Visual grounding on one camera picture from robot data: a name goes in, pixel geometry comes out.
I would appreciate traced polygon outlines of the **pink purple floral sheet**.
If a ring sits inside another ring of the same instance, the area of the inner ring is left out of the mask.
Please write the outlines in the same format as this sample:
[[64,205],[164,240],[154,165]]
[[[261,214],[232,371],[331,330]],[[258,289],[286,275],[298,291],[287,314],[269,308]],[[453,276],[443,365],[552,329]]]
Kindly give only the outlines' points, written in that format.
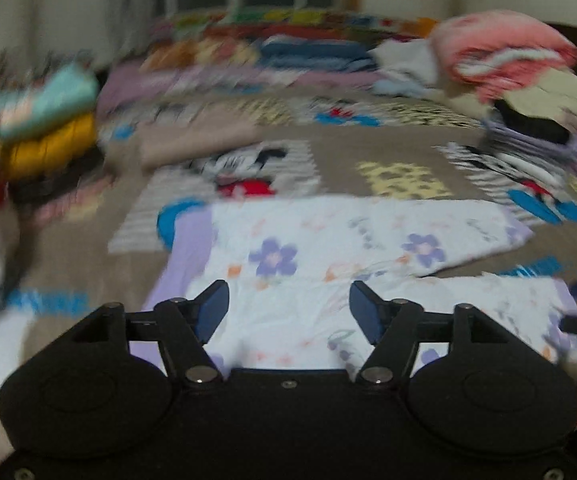
[[182,70],[142,70],[139,62],[116,66],[98,95],[100,116],[117,108],[163,96],[168,92],[206,92],[213,88],[261,86],[288,88],[371,89],[381,75],[376,72],[318,72],[317,70],[275,70],[275,68],[233,65],[193,65]]

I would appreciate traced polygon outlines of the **Mickey Mouse patterned bed blanket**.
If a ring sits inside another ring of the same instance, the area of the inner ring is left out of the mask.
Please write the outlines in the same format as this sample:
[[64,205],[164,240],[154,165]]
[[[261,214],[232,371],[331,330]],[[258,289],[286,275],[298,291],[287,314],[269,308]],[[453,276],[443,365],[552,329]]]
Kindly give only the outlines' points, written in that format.
[[[480,198],[509,202],[515,182],[486,155],[471,119],[414,100],[384,105],[389,126],[306,122],[294,106],[263,98],[238,103],[254,116],[264,141],[288,155],[269,162],[289,195]],[[185,197],[215,198],[212,184],[178,167],[142,170],[138,138],[107,140],[112,184],[56,218],[26,226],[20,238],[24,274],[0,311],[0,381],[91,309],[120,301],[137,309],[167,261],[156,234],[159,210]],[[10,452],[0,424],[0,460]]]

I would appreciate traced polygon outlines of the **blue folded blanket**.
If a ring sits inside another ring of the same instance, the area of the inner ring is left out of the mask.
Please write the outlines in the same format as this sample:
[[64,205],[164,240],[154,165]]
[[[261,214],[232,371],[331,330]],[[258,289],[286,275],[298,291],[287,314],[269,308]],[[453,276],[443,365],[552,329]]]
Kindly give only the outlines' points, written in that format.
[[308,40],[272,36],[259,44],[259,63],[279,70],[374,72],[376,62],[363,44],[347,40]]

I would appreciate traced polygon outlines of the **cream folded quilt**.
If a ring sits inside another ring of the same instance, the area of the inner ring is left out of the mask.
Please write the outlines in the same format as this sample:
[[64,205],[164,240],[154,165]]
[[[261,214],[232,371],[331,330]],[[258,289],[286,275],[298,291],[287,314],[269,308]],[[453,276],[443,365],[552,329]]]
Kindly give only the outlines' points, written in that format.
[[[433,100],[465,116],[483,119],[493,103],[481,102],[474,86],[447,79]],[[577,134],[577,75],[570,70],[545,70],[532,86],[504,91],[499,100],[515,112],[533,118],[550,119]]]

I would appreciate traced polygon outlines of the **lavender folded garment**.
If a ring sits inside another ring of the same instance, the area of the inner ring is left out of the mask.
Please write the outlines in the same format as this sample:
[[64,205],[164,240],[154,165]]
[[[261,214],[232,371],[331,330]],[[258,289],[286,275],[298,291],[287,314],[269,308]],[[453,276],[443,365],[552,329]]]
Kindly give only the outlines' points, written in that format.
[[494,120],[481,122],[485,131],[483,144],[494,152],[516,155],[523,159],[544,162],[546,166],[570,170],[577,174],[577,138],[566,144],[556,144],[546,140],[516,132]]

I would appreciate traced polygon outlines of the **black folded garment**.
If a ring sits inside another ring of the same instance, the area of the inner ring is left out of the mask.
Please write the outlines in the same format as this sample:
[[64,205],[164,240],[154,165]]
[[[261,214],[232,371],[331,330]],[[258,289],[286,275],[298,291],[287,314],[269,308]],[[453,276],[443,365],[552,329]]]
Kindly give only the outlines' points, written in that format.
[[493,107],[500,114],[503,124],[518,133],[559,145],[570,141],[570,131],[552,119],[520,114],[503,100],[494,101]]

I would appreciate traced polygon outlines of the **colourful alphabet headboard panel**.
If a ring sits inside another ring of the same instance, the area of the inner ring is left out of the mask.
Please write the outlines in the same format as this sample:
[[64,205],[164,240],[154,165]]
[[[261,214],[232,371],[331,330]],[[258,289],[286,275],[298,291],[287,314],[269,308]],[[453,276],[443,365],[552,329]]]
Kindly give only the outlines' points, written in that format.
[[409,41],[430,35],[433,18],[400,20],[350,11],[292,8],[209,9],[162,18],[152,28],[154,39],[230,37],[267,39],[284,35],[309,40],[340,39],[379,44],[385,39]]

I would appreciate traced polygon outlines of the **yellow folded garment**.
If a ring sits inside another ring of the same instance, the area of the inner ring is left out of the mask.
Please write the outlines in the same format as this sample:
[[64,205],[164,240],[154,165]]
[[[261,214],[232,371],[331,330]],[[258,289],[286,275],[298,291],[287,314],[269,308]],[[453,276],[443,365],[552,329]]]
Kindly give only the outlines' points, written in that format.
[[82,114],[41,138],[0,148],[0,176],[18,181],[53,174],[93,148],[96,140],[95,114]]

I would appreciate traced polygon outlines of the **orange cartoon pillow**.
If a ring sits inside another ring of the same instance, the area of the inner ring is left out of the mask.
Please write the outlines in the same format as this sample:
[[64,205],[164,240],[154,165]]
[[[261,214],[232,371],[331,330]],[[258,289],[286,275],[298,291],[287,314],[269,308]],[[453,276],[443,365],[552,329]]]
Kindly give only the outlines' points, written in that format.
[[241,39],[230,37],[188,39],[151,50],[140,66],[141,72],[183,70],[198,66],[247,66],[260,60],[258,49]]

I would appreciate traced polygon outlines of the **teal folded garment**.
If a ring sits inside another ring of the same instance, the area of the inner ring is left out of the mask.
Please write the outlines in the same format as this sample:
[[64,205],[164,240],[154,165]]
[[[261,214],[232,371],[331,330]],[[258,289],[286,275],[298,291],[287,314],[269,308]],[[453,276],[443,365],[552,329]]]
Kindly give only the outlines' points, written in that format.
[[98,80],[78,64],[66,65],[41,87],[0,93],[0,141],[34,138],[92,112]]

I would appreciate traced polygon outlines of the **white fluffy blanket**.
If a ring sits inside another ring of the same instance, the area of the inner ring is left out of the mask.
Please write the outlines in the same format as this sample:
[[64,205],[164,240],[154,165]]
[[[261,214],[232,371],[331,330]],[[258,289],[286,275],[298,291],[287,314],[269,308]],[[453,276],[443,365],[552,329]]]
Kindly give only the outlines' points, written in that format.
[[376,64],[378,80],[372,92],[377,96],[430,99],[440,88],[437,58],[427,39],[388,39],[369,54]]

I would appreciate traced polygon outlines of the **pink white folded quilt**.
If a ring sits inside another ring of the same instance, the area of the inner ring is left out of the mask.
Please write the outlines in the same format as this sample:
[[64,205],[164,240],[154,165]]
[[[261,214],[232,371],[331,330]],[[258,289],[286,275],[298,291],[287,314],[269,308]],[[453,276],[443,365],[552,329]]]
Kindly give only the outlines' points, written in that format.
[[429,41],[449,79],[474,87],[482,103],[530,86],[550,68],[577,65],[577,47],[563,34],[510,10],[450,18],[435,26]]

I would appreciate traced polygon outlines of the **white floral purple-trim garment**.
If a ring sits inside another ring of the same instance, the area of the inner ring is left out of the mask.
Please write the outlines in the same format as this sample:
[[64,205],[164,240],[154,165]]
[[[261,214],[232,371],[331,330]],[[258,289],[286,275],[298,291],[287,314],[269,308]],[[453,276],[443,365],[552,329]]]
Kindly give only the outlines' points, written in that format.
[[577,359],[559,329],[577,304],[558,278],[441,271],[510,252],[531,231],[485,200],[391,200],[322,195],[220,200],[174,222],[166,268],[147,309],[229,286],[226,317],[207,351],[233,367],[358,372],[372,347],[350,312],[352,283],[430,312],[472,304],[549,361]]

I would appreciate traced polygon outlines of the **grey curtain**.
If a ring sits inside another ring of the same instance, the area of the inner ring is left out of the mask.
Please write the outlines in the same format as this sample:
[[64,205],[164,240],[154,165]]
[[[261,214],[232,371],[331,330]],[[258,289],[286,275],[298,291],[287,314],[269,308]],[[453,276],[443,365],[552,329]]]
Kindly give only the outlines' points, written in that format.
[[151,26],[162,14],[164,5],[164,0],[108,0],[108,35],[118,58],[146,49]]

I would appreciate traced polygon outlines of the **folded beige garment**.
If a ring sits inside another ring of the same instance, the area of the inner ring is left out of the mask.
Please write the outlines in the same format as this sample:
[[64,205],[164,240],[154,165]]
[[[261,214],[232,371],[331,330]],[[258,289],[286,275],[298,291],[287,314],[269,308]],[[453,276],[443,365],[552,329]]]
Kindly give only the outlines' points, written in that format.
[[139,128],[136,135],[143,170],[235,150],[261,139],[258,127],[249,122],[186,128],[151,126]]

